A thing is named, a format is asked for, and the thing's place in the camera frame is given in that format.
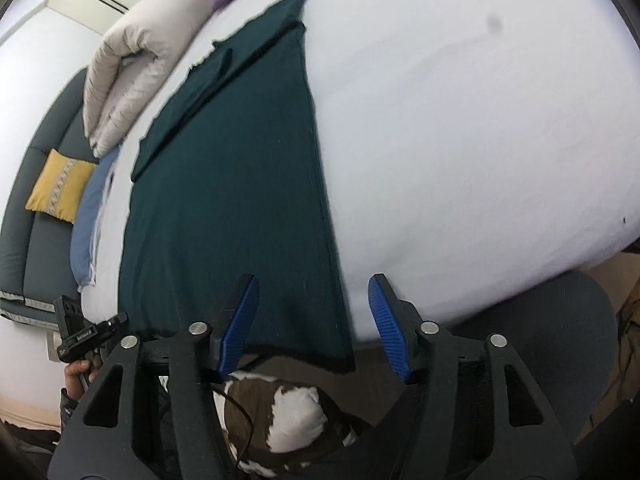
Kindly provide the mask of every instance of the human hand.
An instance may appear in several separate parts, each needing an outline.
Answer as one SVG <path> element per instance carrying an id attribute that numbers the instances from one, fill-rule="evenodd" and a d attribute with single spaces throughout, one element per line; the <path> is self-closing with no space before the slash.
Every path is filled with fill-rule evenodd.
<path id="1" fill-rule="evenodd" d="M 84 394 L 84 388 L 82 388 L 82 384 L 80 383 L 80 374 L 84 374 L 90 370 L 89 381 L 94 382 L 101 366 L 102 360 L 98 354 L 94 356 L 93 362 L 89 362 L 88 360 L 74 361 L 65 366 L 66 394 L 72 399 L 80 400 L 80 397 Z"/>

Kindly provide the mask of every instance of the silver screw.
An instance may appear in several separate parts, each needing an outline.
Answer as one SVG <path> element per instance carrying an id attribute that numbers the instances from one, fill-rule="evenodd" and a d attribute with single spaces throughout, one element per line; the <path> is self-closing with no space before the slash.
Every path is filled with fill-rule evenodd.
<path id="1" fill-rule="evenodd" d="M 422 330 L 425 334 L 434 335 L 440 331 L 440 327 L 433 321 L 425 321 L 420 325 L 420 330 Z"/>
<path id="2" fill-rule="evenodd" d="M 208 328 L 209 327 L 207 326 L 206 323 L 203 323 L 201 321 L 196 321 L 189 327 L 189 332 L 193 335 L 200 335 L 200 334 L 204 334 Z"/>
<path id="3" fill-rule="evenodd" d="M 492 345 L 497 346 L 498 348 L 507 346 L 507 338 L 500 334 L 493 334 L 489 341 L 491 341 Z"/>
<path id="4" fill-rule="evenodd" d="M 127 335 L 126 337 L 123 337 L 122 341 L 120 342 L 120 346 L 122 346 L 123 348 L 133 348 L 137 344 L 138 338 L 134 335 Z"/>

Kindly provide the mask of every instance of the yellow cushion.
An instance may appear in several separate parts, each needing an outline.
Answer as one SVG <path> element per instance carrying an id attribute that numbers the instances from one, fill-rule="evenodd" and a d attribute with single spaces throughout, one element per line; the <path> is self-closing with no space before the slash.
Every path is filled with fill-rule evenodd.
<path id="1" fill-rule="evenodd" d="M 26 208 L 73 223 L 84 186 L 95 168 L 95 164 L 68 158 L 51 150 Z"/>

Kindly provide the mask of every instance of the blue gripper pad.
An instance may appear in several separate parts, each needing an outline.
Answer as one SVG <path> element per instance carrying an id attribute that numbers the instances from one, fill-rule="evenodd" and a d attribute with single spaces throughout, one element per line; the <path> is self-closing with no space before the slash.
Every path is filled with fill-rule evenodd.
<path id="1" fill-rule="evenodd" d="M 222 376 L 229 375 L 238 368 L 238 363 L 244 353 L 244 343 L 249 337 L 251 325 L 254 323 L 259 301 L 260 287 L 254 276 L 249 280 L 241 295 L 236 310 L 220 340 L 220 358 L 217 371 Z"/>
<path id="2" fill-rule="evenodd" d="M 378 276 L 381 275 L 376 274 L 369 280 L 369 307 L 373 314 L 373 319 L 376 321 L 391 369 L 403 381 L 406 381 L 411 373 L 407 356 L 407 343 L 390 304 L 390 301 L 398 301 L 398 298 L 395 295 L 392 298 L 388 298 L 385 295 L 378 281 Z M 388 288 L 390 293 L 393 294 L 388 283 L 385 283 L 385 285 L 385 288 Z"/>

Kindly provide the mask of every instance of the dark gray couch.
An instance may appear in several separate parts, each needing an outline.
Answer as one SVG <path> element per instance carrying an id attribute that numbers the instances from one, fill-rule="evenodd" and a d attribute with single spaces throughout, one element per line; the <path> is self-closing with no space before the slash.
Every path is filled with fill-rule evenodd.
<path id="1" fill-rule="evenodd" d="M 57 328 L 53 302 L 78 299 L 71 272 L 72 225 L 24 206 L 52 148 L 62 155 L 97 162 L 82 126 L 86 70 L 62 91 L 38 127 L 22 160 L 0 230 L 0 316 Z"/>

